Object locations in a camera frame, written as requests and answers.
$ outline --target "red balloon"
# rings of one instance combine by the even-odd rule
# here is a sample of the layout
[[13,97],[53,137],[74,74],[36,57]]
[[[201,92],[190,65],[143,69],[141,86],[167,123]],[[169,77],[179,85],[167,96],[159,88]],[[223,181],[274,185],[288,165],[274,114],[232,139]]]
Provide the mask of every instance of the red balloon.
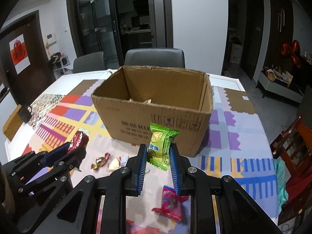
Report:
[[290,55],[291,54],[291,47],[287,43],[284,43],[283,44],[283,49],[282,49],[281,53],[282,53],[283,56]]
[[298,58],[298,56],[296,54],[293,53],[291,55],[291,60],[297,66],[297,68],[301,68],[300,60],[299,60],[299,58]]
[[295,54],[300,54],[300,45],[299,45],[299,42],[297,40],[294,40],[291,51]]

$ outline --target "teal cloth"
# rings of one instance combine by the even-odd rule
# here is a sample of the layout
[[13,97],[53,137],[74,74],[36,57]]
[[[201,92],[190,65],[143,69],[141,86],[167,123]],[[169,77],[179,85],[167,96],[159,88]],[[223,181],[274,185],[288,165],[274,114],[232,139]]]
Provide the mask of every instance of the teal cloth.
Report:
[[278,213],[282,211],[282,205],[288,200],[285,180],[285,162],[283,160],[273,159],[274,169],[277,177],[277,195],[278,195]]

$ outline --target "kitchen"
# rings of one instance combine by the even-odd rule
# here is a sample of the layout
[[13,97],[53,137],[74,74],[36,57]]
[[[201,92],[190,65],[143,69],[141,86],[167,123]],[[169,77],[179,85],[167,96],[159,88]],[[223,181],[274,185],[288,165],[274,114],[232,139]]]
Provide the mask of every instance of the kitchen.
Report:
[[123,56],[134,48],[151,48],[149,0],[117,0]]

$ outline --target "wooden door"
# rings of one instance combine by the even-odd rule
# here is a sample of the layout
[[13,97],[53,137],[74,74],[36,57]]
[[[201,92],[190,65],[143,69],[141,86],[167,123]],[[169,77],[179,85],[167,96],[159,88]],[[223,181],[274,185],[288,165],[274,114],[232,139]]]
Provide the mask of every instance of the wooden door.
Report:
[[[33,14],[17,23],[18,27],[6,29],[9,33],[0,40],[0,60],[5,84],[11,89],[18,104],[30,105],[54,81],[52,68],[48,67],[48,59],[44,51],[41,32],[38,32],[38,21]],[[30,65],[19,74],[14,66],[9,43],[23,34]]]
[[253,78],[257,67],[264,24],[264,0],[247,0],[246,30],[241,67]]
[[294,14],[290,0],[270,0],[271,3],[271,27],[268,49],[264,67],[283,64],[283,56],[280,53],[284,43],[291,44],[294,33]]

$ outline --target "chair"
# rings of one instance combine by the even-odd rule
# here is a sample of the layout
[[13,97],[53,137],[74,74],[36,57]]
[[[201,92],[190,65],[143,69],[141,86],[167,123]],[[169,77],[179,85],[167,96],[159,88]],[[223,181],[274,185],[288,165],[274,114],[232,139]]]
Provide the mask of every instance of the chair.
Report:
[[106,70],[104,53],[102,51],[86,54],[74,60],[73,73]]
[[[292,141],[287,148],[284,144],[293,135]],[[297,119],[282,131],[270,145],[272,155],[276,159],[279,156],[285,162],[291,176],[302,174],[312,164],[312,89],[306,87],[305,95],[297,110]],[[295,151],[289,156],[288,150],[295,147]],[[302,154],[297,164],[293,159]]]
[[185,68],[184,53],[176,48],[138,48],[127,52],[125,65]]
[[[284,144],[293,136],[287,148]],[[287,152],[292,147],[295,151],[289,155]],[[312,130],[307,128],[302,123],[301,116],[299,116],[287,129],[282,131],[277,138],[270,144],[273,158],[277,159],[279,156],[285,162],[287,169],[291,176],[296,176],[304,173],[312,164]],[[293,163],[293,159],[298,154],[302,154],[298,163]]]

